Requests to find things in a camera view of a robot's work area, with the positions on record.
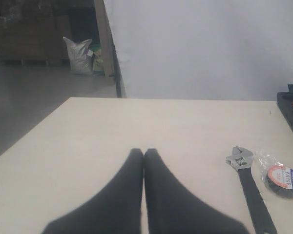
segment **tape label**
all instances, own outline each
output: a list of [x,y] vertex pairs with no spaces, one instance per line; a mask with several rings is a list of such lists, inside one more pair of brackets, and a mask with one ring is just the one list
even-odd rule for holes
[[278,186],[293,189],[293,170],[285,166],[273,166],[268,170],[268,177]]

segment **adjustable wrench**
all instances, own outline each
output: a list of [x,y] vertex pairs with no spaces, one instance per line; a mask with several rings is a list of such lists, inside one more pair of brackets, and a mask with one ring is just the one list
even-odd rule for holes
[[239,174],[256,234],[277,234],[272,218],[252,177],[252,162],[253,153],[238,146],[232,149],[232,156],[226,157],[226,163]]

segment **sack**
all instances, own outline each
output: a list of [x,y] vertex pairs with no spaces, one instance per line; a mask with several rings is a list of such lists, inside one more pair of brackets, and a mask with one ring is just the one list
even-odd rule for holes
[[75,43],[66,37],[63,37],[63,40],[65,41],[67,46],[71,73],[78,75],[93,74],[93,53],[90,53],[88,56],[88,47],[91,44],[92,39],[85,40],[81,43]]

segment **black toolbox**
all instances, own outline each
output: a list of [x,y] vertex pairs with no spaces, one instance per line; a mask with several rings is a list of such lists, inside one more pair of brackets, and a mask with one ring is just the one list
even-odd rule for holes
[[289,84],[288,87],[288,92],[277,94],[277,101],[280,111],[293,131],[293,84]]

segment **white wall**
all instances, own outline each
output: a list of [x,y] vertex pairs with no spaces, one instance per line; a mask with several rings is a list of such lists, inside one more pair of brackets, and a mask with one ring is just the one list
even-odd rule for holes
[[105,0],[128,98],[276,100],[293,0]]

